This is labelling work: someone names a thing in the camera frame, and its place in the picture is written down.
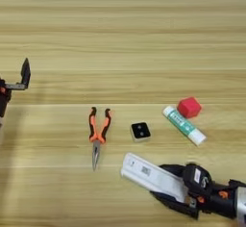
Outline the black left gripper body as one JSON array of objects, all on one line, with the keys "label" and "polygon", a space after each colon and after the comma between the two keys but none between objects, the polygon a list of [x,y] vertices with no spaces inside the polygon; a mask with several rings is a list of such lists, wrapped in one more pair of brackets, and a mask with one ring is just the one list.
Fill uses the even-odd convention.
[{"label": "black left gripper body", "polygon": [[12,98],[12,91],[6,87],[6,82],[0,78],[0,117],[5,115],[8,103]]}]

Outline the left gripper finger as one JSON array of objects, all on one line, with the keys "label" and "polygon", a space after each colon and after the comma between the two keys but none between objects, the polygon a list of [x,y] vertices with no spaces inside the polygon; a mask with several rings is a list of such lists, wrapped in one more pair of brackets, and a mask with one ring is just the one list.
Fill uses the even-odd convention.
[{"label": "left gripper finger", "polygon": [[6,84],[6,88],[11,90],[25,90],[29,87],[30,78],[31,78],[31,68],[28,59],[25,59],[21,68],[20,75],[21,75],[20,83]]}]

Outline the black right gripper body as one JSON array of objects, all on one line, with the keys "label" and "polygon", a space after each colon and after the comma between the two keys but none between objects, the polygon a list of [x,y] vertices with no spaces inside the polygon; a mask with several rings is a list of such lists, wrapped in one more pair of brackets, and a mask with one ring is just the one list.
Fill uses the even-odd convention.
[{"label": "black right gripper body", "polygon": [[236,217],[236,190],[239,182],[230,180],[227,185],[211,181],[205,189],[190,194],[198,201],[198,209],[204,213],[220,214],[234,219]]}]

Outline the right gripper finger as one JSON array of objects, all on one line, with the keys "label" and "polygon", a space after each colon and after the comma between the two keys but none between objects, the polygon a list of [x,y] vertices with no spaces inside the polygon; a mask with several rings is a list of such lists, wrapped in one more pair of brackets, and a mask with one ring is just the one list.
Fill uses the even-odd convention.
[{"label": "right gripper finger", "polygon": [[162,164],[161,169],[166,170],[178,177],[187,177],[193,173],[193,165],[180,165],[180,164]]},{"label": "right gripper finger", "polygon": [[197,200],[188,196],[188,202],[179,202],[174,196],[170,196],[161,192],[151,191],[151,194],[159,200],[164,206],[181,214],[186,214],[194,219],[199,217],[199,209],[197,208]]}]

